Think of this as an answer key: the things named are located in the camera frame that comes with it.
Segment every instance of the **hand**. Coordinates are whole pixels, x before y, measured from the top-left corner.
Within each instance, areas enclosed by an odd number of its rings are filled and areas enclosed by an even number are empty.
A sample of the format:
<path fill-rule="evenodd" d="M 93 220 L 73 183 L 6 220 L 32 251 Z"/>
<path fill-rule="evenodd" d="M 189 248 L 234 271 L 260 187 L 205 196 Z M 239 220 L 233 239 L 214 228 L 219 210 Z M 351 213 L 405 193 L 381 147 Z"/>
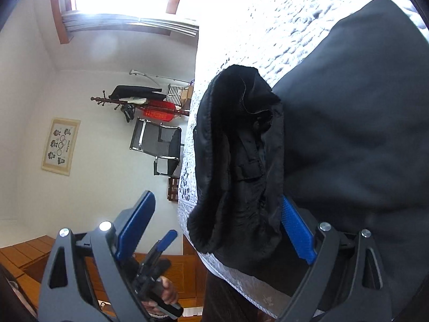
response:
<path fill-rule="evenodd" d="M 160 276 L 162 286 L 164 287 L 164 290 L 161 294 L 161 299 L 166 304 L 175 304 L 179 300 L 179 294 L 177 293 L 177 289 L 173 285 L 173 282 L 171 282 L 168 278 L 164 276 Z M 158 304 L 154 301 L 142 301 L 143 306 L 147 310 L 147 312 L 153 314 L 153 315 L 160 315 L 163 316 L 164 313 L 157 309 Z"/>

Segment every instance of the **black jacket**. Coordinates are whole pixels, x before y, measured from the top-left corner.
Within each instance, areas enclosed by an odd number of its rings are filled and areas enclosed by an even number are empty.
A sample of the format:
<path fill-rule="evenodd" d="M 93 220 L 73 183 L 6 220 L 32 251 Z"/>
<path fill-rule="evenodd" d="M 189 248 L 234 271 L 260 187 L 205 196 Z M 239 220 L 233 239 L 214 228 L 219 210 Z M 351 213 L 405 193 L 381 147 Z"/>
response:
<path fill-rule="evenodd" d="M 120 85 L 116 86 L 109 98 L 121 99 L 129 97 L 139 97 L 154 100 L 164 100 L 166 98 L 166 95 L 160 93 L 161 91 L 161 88 Z"/>
<path fill-rule="evenodd" d="M 269 258 L 282 238 L 283 110 L 255 68 L 233 65 L 211 81 L 199 105 L 194 147 L 192 243 L 246 272 Z"/>

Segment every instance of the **poster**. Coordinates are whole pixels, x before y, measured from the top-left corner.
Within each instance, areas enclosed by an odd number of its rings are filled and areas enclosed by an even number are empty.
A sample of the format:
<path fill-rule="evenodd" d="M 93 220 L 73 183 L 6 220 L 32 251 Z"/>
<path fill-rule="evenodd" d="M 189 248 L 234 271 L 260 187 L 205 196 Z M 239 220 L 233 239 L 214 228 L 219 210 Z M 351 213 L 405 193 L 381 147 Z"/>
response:
<path fill-rule="evenodd" d="M 42 161 L 43 170 L 70 175 L 79 125 L 79 120 L 66 118 L 52 120 Z"/>

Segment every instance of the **black mesh chair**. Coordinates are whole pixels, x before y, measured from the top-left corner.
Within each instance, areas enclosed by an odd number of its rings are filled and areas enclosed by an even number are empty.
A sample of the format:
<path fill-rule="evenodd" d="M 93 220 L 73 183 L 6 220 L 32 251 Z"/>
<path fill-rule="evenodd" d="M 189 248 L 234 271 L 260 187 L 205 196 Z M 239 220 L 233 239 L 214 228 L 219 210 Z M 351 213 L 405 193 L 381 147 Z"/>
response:
<path fill-rule="evenodd" d="M 131 150 L 154 156 L 154 175 L 177 177 L 174 171 L 180 163 L 182 129 L 138 118 L 131 139 Z M 158 172 L 158 159 L 167 160 L 167 173 Z"/>

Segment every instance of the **bed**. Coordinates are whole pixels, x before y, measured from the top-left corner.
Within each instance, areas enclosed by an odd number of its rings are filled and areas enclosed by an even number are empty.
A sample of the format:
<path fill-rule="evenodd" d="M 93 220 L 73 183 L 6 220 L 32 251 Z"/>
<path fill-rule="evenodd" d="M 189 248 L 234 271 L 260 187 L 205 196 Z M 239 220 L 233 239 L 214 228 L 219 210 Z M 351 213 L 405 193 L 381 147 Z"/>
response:
<path fill-rule="evenodd" d="M 187 218 L 197 203 L 192 131 L 199 101 L 211 79 L 229 65 L 240 64 L 257 68 L 273 86 L 316 48 L 336 22 L 371 0 L 244 1 L 244 5 L 222 8 L 200 27 L 196 81 L 179 185 L 178 219 L 188 238 Z M 410 0 L 392 1 L 429 40 L 429 30 Z M 200 257 L 213 274 L 226 280 L 265 313 L 277 317 L 287 305 L 290 297 L 265 282 L 223 266 L 213 255 L 200 254 Z"/>

